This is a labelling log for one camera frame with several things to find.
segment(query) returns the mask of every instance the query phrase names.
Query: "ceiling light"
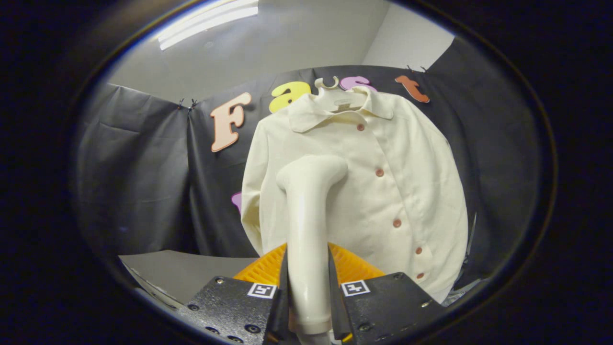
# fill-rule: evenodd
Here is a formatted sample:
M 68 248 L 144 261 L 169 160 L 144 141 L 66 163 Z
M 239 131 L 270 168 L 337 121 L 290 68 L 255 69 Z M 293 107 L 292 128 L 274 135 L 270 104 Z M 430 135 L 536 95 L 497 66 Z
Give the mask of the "ceiling light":
M 176 21 L 168 28 L 163 29 L 158 35 L 160 48 L 165 50 L 176 43 L 191 37 L 197 33 L 210 29 L 233 20 L 249 17 L 257 14 L 255 7 L 245 7 L 257 4 L 257 0 L 236 0 L 221 6 L 209 5 L 197 10 L 197 14 L 191 14 L 182 20 Z

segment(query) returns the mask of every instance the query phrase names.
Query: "hanger hook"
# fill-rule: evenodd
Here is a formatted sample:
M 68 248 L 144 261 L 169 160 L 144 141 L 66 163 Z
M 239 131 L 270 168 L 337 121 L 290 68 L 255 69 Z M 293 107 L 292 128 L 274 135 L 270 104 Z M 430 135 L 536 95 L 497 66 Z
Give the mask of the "hanger hook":
M 338 87 L 338 78 L 336 76 L 333 76 L 332 78 L 334 78 L 334 85 L 332 85 L 331 87 L 328 87 L 324 84 L 324 79 L 323 78 L 318 78 L 315 79 L 315 87 L 316 88 L 323 88 L 326 90 L 333 90 L 335 88 Z

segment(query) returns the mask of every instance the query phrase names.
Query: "cream button-up shirt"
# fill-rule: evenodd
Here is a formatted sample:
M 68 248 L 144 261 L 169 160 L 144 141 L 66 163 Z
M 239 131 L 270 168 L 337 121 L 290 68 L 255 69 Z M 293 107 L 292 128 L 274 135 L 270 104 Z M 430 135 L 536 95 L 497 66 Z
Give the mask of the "cream button-up shirt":
M 404 272 L 442 302 L 466 251 L 462 183 L 447 139 L 401 96 L 366 94 L 356 111 L 334 114 L 312 94 L 262 119 L 245 166 L 242 224 L 259 255 L 287 242 L 286 197 L 276 174 L 307 154 L 338 155 L 345 179 L 328 193 L 328 241 L 386 274 Z

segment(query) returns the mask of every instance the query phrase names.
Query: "orange plastic part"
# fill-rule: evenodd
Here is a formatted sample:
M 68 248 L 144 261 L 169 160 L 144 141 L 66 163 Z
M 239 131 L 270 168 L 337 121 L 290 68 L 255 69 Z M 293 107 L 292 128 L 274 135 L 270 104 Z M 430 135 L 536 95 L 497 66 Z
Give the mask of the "orange plastic part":
M 366 260 L 347 249 L 329 242 L 328 246 L 332 251 L 339 284 L 360 281 L 362 279 L 372 279 L 385 275 L 380 269 L 369 264 Z M 271 250 L 263 257 L 245 267 L 245 269 L 234 276 L 234 279 L 279 286 L 279 273 L 281 271 L 281 263 L 283 262 L 283 256 L 285 255 L 286 249 L 287 244 L 283 244 Z

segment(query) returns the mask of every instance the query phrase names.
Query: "white plastic hanger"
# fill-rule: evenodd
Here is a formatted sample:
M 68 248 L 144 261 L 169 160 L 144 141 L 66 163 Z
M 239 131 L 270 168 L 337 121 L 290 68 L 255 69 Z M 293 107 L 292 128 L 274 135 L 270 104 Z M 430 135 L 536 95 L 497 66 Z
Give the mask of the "white plastic hanger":
M 319 93 L 313 101 L 317 102 L 323 109 L 333 113 L 360 109 L 366 101 L 366 95 L 343 91 L 338 87 L 338 78 L 336 76 L 333 78 L 334 85 L 331 87 L 324 85 L 323 78 L 315 80 L 315 87 Z

